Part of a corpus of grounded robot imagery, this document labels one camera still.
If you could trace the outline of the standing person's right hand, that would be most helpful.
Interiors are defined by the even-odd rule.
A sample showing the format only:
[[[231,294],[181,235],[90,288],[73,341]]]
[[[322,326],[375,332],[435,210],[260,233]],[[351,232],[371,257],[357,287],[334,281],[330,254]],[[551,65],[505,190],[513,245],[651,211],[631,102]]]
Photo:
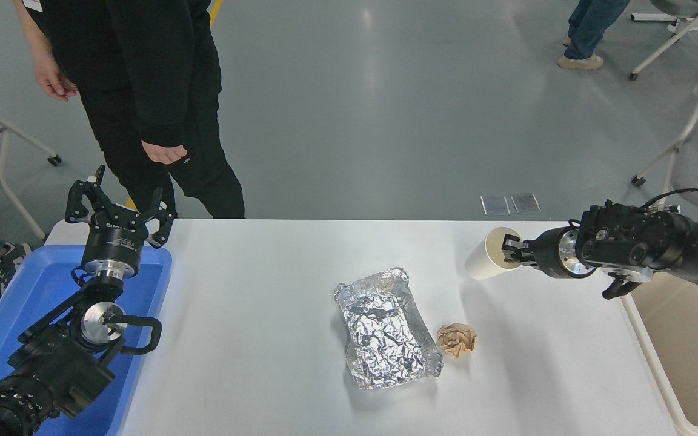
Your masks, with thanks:
[[[77,85],[64,75],[52,53],[32,50],[31,57],[36,82],[47,96],[66,102],[79,94]]]

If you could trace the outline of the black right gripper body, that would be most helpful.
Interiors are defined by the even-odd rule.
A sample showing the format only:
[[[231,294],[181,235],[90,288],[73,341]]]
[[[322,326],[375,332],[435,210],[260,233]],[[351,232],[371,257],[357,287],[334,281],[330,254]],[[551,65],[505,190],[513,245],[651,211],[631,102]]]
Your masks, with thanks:
[[[556,228],[543,232],[530,243],[534,262],[546,276],[567,279],[568,271],[560,259],[559,245],[568,228]]]

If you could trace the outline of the standing person's left hand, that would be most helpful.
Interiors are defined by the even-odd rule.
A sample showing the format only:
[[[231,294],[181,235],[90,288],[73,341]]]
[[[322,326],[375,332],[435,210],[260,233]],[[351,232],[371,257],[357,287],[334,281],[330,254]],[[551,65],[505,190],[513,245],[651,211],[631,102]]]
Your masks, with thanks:
[[[163,147],[146,141],[142,141],[141,145],[147,157],[161,165],[172,165],[188,156],[188,151],[183,145]]]

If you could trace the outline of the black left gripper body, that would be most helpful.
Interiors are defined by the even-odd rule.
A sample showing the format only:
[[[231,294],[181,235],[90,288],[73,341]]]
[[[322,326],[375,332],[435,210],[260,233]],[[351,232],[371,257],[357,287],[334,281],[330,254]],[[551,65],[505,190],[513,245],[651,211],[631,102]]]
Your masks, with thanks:
[[[120,271],[139,270],[144,240],[149,233],[138,215],[126,207],[94,212],[81,268],[100,271],[113,265]]]

